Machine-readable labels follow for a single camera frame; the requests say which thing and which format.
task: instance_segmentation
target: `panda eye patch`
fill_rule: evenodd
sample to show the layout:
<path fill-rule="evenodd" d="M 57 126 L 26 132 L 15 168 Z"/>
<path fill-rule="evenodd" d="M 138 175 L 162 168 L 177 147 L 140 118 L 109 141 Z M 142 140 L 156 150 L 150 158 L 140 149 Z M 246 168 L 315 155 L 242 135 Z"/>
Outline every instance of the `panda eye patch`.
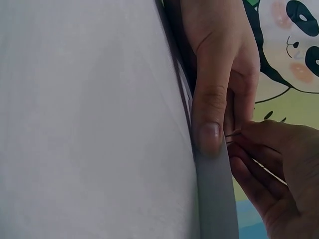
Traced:
<path fill-rule="evenodd" d="M 308 36 L 318 36 L 319 26 L 317 20 L 300 1 L 291 0 L 287 3 L 286 12 L 291 21 Z"/>
<path fill-rule="evenodd" d="M 306 66 L 319 77 L 319 47 L 312 46 L 306 52 Z"/>

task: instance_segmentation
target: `cartoon wall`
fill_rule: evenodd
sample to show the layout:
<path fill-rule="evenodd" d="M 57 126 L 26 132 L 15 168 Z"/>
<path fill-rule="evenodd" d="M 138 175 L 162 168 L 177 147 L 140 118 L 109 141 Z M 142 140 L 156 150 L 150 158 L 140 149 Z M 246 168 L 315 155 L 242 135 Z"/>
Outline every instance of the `cartoon wall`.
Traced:
<path fill-rule="evenodd" d="M 319 129 L 318 0 L 243 0 L 260 53 L 254 120 Z M 266 239 L 258 213 L 234 180 L 240 239 Z"/>

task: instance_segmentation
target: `panda nose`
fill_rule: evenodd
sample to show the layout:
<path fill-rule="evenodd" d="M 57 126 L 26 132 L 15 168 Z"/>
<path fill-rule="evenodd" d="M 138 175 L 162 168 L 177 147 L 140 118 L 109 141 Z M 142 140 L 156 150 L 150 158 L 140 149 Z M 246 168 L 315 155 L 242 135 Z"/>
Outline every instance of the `panda nose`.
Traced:
<path fill-rule="evenodd" d="M 294 44 L 293 44 L 294 48 L 296 49 L 298 46 L 299 46 L 299 42 L 296 41 Z"/>

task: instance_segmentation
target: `panda illustration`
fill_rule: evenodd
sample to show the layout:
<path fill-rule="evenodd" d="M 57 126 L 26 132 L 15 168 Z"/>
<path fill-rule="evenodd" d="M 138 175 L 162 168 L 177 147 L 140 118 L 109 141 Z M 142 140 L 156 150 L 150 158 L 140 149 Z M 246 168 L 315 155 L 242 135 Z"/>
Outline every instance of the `panda illustration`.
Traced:
<path fill-rule="evenodd" d="M 291 89 L 319 94 L 319 1 L 243 3 L 261 61 L 256 103 Z"/>

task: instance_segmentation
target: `skin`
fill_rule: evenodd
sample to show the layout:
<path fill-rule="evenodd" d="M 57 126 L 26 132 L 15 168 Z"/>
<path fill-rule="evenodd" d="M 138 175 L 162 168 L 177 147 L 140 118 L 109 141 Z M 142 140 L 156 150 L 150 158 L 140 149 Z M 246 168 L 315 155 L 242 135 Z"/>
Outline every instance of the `skin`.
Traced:
<path fill-rule="evenodd" d="M 260 62 L 242 0 L 166 0 L 184 58 L 197 72 L 192 138 L 215 156 L 226 134 L 253 116 Z"/>
<path fill-rule="evenodd" d="M 319 131 L 269 120 L 243 124 L 232 140 L 232 173 L 269 238 L 319 238 Z"/>

